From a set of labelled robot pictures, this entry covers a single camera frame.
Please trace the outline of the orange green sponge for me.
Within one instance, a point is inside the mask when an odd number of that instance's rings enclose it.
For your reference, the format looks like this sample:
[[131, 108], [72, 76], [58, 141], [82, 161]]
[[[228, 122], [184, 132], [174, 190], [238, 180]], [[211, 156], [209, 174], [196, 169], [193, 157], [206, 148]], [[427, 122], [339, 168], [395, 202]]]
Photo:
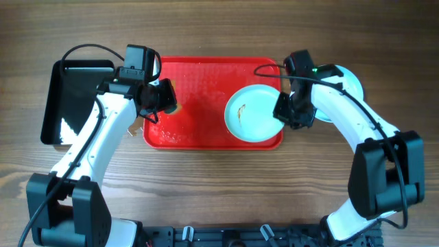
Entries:
[[[172, 87], [174, 89], [176, 89], [176, 81], [175, 80], [171, 81], [171, 85], [172, 85]], [[175, 115], [181, 109], [182, 109], [182, 105], [180, 103], [177, 103], [176, 105], [173, 105], [172, 107], [170, 107], [167, 110], [165, 110], [164, 113], [167, 114], [167, 115]]]

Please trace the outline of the white plate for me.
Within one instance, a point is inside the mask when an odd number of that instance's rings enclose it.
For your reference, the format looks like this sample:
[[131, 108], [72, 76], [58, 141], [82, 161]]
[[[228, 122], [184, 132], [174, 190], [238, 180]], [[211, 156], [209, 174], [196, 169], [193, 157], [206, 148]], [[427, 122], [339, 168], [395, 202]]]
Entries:
[[[344, 87], [346, 87], [347, 91], [350, 94], [355, 95], [356, 97], [365, 99], [364, 88], [361, 85], [361, 82], [359, 81], [357, 76], [352, 71], [343, 66], [337, 64], [336, 67], [344, 74], [346, 82], [344, 82], [343, 85]], [[325, 115], [320, 109], [317, 109], [316, 111], [316, 119], [327, 123], [332, 123], [331, 119], [327, 115]]]
[[224, 122], [236, 138], [250, 143], [267, 141], [276, 136], [285, 124], [274, 117], [280, 91], [264, 84], [239, 89], [224, 110]]

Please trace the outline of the white plate top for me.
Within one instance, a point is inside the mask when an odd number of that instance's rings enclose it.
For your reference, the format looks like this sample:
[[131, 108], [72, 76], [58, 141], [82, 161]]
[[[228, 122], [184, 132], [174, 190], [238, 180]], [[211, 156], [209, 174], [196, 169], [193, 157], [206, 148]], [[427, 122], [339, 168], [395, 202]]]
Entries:
[[[356, 97], [365, 99], [364, 88], [361, 85], [361, 82], [359, 81], [357, 76], [352, 71], [343, 66], [337, 64], [336, 67], [344, 74], [346, 82], [344, 82], [343, 85], [344, 87], [346, 87], [347, 91], [350, 94], [355, 95]], [[332, 123], [331, 119], [327, 115], [325, 115], [320, 109], [317, 109], [316, 111], [316, 119], [327, 123]]]

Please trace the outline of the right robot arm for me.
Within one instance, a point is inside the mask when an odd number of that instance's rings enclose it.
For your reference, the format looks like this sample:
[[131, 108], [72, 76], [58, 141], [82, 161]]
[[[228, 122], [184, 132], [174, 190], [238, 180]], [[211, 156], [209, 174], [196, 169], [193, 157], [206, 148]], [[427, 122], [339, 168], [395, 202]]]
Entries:
[[371, 109], [359, 79], [347, 68], [310, 62], [281, 67], [291, 92], [281, 93], [274, 117], [291, 128], [309, 128], [321, 112], [354, 152], [348, 199], [321, 219], [319, 245], [355, 242], [383, 222], [406, 228], [409, 207], [425, 197], [424, 144], [418, 133], [401, 132]]

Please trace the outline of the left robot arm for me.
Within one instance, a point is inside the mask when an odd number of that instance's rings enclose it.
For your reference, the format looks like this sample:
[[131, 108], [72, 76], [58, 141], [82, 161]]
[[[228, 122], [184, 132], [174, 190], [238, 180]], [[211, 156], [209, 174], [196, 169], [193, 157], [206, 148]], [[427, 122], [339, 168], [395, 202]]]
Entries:
[[124, 132], [143, 117], [176, 106], [170, 80], [161, 67], [123, 67], [98, 87], [93, 109], [75, 143], [48, 174], [35, 173], [26, 186], [28, 235], [39, 246], [147, 246], [143, 224], [112, 217], [102, 195], [108, 164]]

